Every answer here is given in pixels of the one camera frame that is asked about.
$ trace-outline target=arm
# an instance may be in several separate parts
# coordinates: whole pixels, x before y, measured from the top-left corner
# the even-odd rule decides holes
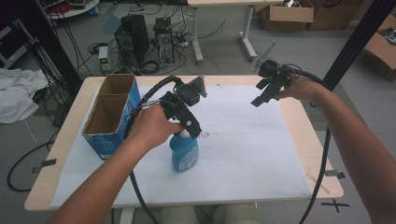
[[[331,91],[306,77],[291,77],[277,96],[317,105],[323,112],[343,162],[374,223],[396,223],[396,161],[388,150]]]
[[[49,223],[102,223],[140,159],[181,130],[181,125],[166,120],[159,105],[140,111],[116,152],[76,189]]]

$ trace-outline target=cardboard box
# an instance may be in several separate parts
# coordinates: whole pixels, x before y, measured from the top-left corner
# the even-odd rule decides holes
[[[343,30],[348,27],[358,12],[363,0],[311,0],[315,8],[310,31]]]
[[[359,58],[392,82],[396,80],[396,45],[391,44],[384,37],[389,29],[396,29],[395,16],[389,15],[384,20],[377,33],[364,47]]]
[[[123,141],[131,111],[140,102],[133,75],[109,75],[93,103],[82,135],[102,160],[107,160]]]
[[[276,31],[303,31],[314,19],[314,7],[309,0],[300,1],[303,7],[280,7],[277,4],[261,12],[262,28]]]

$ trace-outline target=blue cardboard box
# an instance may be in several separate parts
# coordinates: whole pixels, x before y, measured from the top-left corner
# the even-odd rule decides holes
[[[107,160],[123,141],[129,115],[139,102],[139,89],[133,75],[105,78],[82,130],[102,160]]]

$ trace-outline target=hand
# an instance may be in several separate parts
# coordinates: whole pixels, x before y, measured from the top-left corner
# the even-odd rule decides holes
[[[297,100],[316,103],[320,94],[328,91],[326,88],[322,87],[309,77],[291,74],[290,81],[290,86],[285,87],[283,91],[280,91],[275,97],[276,99],[293,97]]]
[[[160,105],[152,105],[139,112],[127,139],[139,139],[150,150],[164,143],[172,133],[179,133],[183,129],[179,123],[166,119]]]

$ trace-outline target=spray bottle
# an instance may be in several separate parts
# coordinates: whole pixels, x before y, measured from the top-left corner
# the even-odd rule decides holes
[[[169,147],[173,150],[172,164],[176,172],[187,171],[198,161],[197,139],[192,138],[187,130],[175,134]]]

